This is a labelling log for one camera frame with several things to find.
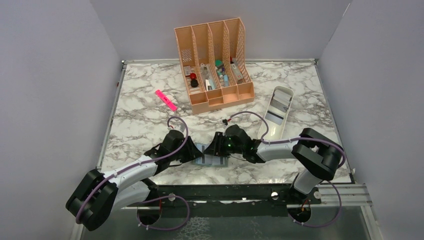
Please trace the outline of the black round stamp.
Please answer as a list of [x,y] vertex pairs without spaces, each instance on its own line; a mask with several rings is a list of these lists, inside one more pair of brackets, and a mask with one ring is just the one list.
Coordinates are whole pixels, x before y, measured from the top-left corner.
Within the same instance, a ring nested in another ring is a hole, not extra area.
[[198,80],[197,79],[191,79],[190,80],[190,86],[192,87],[192,88],[197,88],[198,86],[199,86],[199,82],[198,82]]

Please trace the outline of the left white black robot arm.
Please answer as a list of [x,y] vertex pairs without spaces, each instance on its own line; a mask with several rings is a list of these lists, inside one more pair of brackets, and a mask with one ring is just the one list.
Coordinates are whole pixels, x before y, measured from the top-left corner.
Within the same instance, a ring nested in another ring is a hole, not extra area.
[[190,136],[170,130],[161,143],[133,163],[105,173],[97,169],[87,172],[65,208],[77,224],[93,231],[115,210],[137,202],[147,206],[155,203],[157,186],[150,178],[169,168],[171,162],[183,164],[201,157],[203,153]]

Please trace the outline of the pink highlighter marker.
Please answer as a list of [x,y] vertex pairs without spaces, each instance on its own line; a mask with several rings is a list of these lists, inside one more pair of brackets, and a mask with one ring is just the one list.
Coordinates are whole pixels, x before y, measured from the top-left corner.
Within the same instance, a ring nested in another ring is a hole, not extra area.
[[177,106],[161,91],[156,90],[155,94],[169,107],[170,110],[175,112],[178,108]]

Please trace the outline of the orange plastic desk organizer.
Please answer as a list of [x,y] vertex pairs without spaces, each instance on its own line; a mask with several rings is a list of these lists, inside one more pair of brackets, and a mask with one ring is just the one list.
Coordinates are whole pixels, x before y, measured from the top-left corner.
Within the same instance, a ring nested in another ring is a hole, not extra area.
[[[193,114],[211,112],[253,102],[254,84],[245,65],[246,29],[240,18],[177,27],[174,29],[179,63]],[[244,81],[237,84],[230,64],[237,61]],[[224,66],[218,69],[215,60]],[[190,85],[195,73],[198,87]],[[205,80],[213,79],[214,90]]]

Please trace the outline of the green card holder wallet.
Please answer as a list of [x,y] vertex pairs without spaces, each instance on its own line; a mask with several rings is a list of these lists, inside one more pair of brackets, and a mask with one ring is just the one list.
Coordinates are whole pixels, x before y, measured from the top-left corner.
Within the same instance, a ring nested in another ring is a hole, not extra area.
[[194,165],[203,167],[226,168],[228,167],[228,158],[205,154],[204,156],[198,157],[193,160],[192,163]]

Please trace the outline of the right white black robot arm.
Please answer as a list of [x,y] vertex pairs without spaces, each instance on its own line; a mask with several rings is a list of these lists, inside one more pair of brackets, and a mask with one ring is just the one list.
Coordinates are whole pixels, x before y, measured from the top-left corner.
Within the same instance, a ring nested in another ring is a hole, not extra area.
[[252,164],[298,160],[305,169],[295,177],[288,190],[289,199],[296,204],[306,200],[316,185],[333,180],[339,165],[346,159],[340,145],[312,128],[304,128],[292,139],[265,142],[251,138],[238,125],[231,125],[225,132],[216,132],[203,153],[219,157],[239,154]]

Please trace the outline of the white oblong plastic tray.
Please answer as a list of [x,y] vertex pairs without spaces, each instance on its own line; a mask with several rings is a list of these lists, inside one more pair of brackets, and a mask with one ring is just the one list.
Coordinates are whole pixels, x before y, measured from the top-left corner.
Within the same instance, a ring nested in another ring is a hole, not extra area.
[[268,132],[263,137],[264,140],[276,141],[282,138],[293,99],[294,91],[291,88],[284,86],[274,88],[263,116],[268,125]]

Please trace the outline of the green eraser block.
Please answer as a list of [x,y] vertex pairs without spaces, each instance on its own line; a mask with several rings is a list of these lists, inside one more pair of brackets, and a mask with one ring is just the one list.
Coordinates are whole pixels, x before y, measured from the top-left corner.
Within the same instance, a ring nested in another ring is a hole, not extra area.
[[223,66],[224,66],[224,63],[222,62],[222,60],[220,60],[220,59],[216,59],[215,60],[215,66],[218,68],[218,69],[221,69]]

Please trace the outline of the grey red stapler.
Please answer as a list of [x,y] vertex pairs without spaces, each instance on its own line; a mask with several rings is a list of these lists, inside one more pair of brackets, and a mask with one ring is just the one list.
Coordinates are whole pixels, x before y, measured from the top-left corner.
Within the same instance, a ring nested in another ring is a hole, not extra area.
[[239,68],[237,60],[230,57],[230,66],[233,71],[237,84],[242,84],[244,82],[244,76]]

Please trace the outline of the black metal base rail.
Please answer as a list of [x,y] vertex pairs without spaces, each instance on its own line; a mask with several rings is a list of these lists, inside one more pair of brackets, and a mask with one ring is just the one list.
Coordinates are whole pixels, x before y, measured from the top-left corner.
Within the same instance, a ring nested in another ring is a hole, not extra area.
[[290,183],[156,185],[148,199],[163,197],[152,203],[137,200],[131,207],[142,215],[162,218],[191,217],[288,217],[288,208],[298,209],[320,204],[318,188],[309,194],[296,193]]

